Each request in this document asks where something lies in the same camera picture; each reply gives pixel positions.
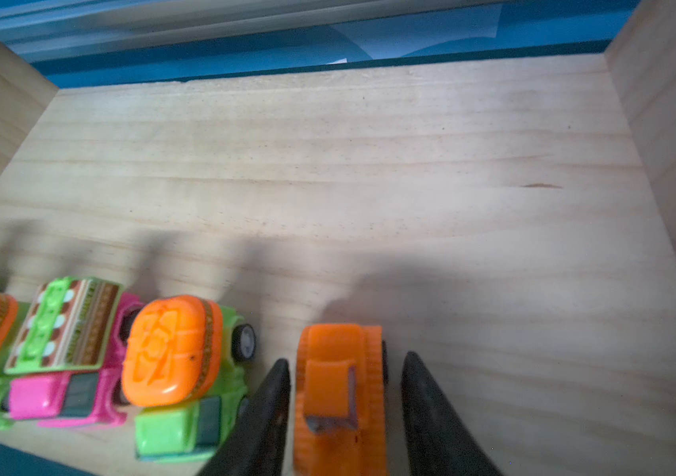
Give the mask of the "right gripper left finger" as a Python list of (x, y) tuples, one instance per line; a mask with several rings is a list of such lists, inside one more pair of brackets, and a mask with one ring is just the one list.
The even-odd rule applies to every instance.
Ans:
[(280, 475), (290, 413), (290, 366), (278, 359), (200, 475)]

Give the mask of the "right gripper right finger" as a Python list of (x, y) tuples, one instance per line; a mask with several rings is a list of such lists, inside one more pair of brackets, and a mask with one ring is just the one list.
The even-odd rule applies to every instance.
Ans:
[(401, 375), (403, 424), (413, 475), (499, 475), (423, 359), (409, 351)]

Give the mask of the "small orange toy car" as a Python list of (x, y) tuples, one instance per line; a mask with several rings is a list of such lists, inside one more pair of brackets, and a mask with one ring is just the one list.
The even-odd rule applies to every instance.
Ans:
[(387, 352), (377, 325), (306, 327), (296, 354), (296, 475), (387, 475)]

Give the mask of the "magenta green toy truck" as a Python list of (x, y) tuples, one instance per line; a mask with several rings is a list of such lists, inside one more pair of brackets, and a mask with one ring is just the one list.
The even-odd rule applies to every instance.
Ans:
[(125, 424), (126, 329), (143, 305), (124, 286), (100, 278), (41, 285), (5, 365), (10, 418), (41, 428)]

